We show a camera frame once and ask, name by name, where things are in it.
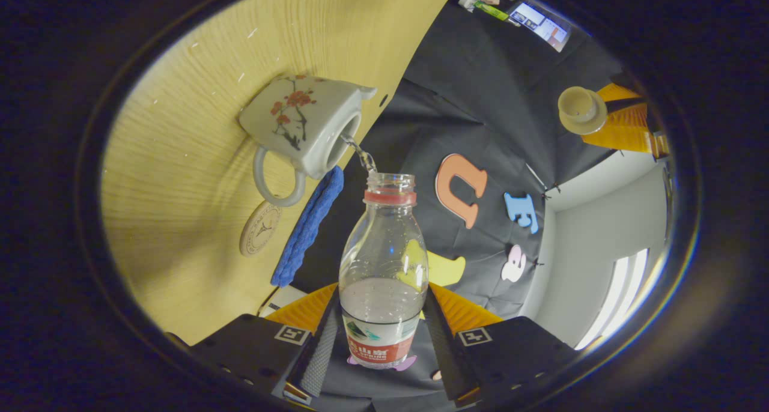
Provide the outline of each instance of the wood grain surface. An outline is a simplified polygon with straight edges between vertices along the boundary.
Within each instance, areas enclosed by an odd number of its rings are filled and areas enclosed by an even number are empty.
[[[162,330],[194,344],[255,313],[318,184],[307,179],[304,199],[284,209],[258,257],[241,256],[243,226],[262,197],[252,179],[256,144],[236,120],[240,110],[281,73],[375,86],[376,97],[363,103],[360,141],[445,2],[242,0],[152,65],[109,140],[102,216],[120,273]],[[281,196],[294,186],[288,163],[271,154],[266,179]]]

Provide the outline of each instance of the coaster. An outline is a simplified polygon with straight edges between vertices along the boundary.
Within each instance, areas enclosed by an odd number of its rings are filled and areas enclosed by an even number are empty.
[[[279,207],[267,201],[262,202],[245,223],[241,234],[241,254],[251,257],[261,251],[278,228],[280,219]]]

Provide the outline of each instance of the water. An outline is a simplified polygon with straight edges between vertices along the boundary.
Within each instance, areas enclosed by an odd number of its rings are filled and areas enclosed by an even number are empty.
[[[371,277],[341,292],[341,306],[351,316],[374,324],[395,324],[416,316],[425,303],[414,287],[392,278]]]
[[[360,149],[360,146],[358,146],[357,143],[355,143],[355,140],[352,138],[352,136],[346,135],[345,133],[342,133],[341,136],[339,136],[340,139],[344,141],[344,143],[349,144],[352,149],[355,150],[355,153],[360,158],[360,165],[363,166],[363,168],[368,171],[368,174],[376,174],[377,173],[377,165],[374,163],[374,158],[371,157],[371,154],[368,154],[363,149]]]

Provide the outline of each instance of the light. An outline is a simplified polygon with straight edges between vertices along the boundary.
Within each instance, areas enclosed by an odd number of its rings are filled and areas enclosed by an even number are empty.
[[[635,255],[633,273],[631,275],[630,284],[627,286],[627,292],[617,309],[617,313],[615,313],[612,320],[609,321],[609,324],[606,326],[606,329],[604,329],[604,333],[602,333],[603,336],[610,336],[615,333],[616,330],[624,325],[627,317],[630,316],[630,314],[627,313],[627,310],[630,308],[630,305],[638,294],[640,280],[642,280],[643,272],[646,270],[646,256],[648,256],[648,254],[649,249],[645,248]]]
[[[601,307],[601,311],[598,312],[598,317],[596,317],[593,325],[590,326],[584,338],[580,340],[574,349],[579,351],[579,349],[585,348],[598,336],[598,332],[604,327],[609,316],[612,315],[617,306],[625,277],[627,277],[627,257],[623,257],[615,262],[615,273],[612,276],[612,284],[609,285],[609,292],[606,294],[604,305]]]

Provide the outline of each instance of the bottle label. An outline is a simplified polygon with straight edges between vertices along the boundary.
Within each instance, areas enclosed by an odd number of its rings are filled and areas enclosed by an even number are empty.
[[[355,360],[367,365],[382,365],[382,368],[409,353],[419,324],[419,314],[395,324],[363,322],[346,311],[342,312],[342,319],[350,353]]]

